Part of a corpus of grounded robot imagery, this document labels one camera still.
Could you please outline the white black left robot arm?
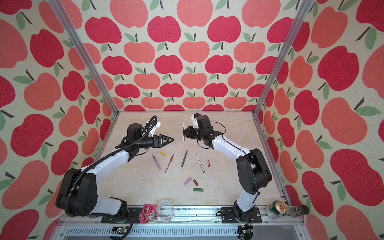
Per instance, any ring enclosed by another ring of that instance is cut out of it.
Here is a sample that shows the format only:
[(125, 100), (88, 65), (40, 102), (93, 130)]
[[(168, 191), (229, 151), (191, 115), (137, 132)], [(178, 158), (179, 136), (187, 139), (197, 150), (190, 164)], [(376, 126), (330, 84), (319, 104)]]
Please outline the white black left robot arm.
[(162, 148), (172, 143), (174, 139), (171, 137), (154, 135), (159, 125), (156, 119), (144, 127), (131, 124), (127, 135), (114, 151), (86, 167), (68, 170), (56, 198), (56, 207), (64, 210), (69, 217), (96, 215), (128, 218), (127, 202), (113, 197), (99, 197), (97, 186), (116, 168), (138, 156), (140, 149)]

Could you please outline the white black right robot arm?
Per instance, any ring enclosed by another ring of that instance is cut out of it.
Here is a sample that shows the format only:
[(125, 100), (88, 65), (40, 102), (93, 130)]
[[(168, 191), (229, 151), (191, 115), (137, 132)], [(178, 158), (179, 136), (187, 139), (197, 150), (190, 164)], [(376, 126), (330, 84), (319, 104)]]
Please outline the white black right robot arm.
[(259, 149), (249, 150), (230, 141), (210, 124), (201, 127), (189, 126), (183, 130), (186, 138), (202, 141), (209, 148), (216, 150), (236, 162), (238, 178), (243, 188), (234, 202), (234, 215), (239, 223), (250, 222), (255, 200), (260, 191), (272, 180), (272, 174)]

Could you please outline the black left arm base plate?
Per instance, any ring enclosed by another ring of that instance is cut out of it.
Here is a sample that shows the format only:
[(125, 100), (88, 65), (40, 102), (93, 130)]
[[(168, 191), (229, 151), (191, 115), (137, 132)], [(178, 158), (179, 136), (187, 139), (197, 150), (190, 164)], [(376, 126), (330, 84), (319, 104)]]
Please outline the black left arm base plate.
[(123, 214), (102, 216), (101, 222), (103, 224), (129, 224), (131, 220), (134, 224), (140, 223), (142, 206), (139, 207), (127, 207), (127, 210)]

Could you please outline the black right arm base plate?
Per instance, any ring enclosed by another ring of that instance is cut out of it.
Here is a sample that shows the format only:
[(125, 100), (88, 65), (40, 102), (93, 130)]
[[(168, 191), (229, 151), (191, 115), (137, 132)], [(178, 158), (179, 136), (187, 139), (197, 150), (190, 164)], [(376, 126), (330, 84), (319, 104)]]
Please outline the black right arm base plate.
[(253, 207), (247, 212), (243, 212), (240, 208), (221, 208), (217, 212), (217, 216), (221, 217), (223, 224), (261, 224), (262, 218), (258, 208)]

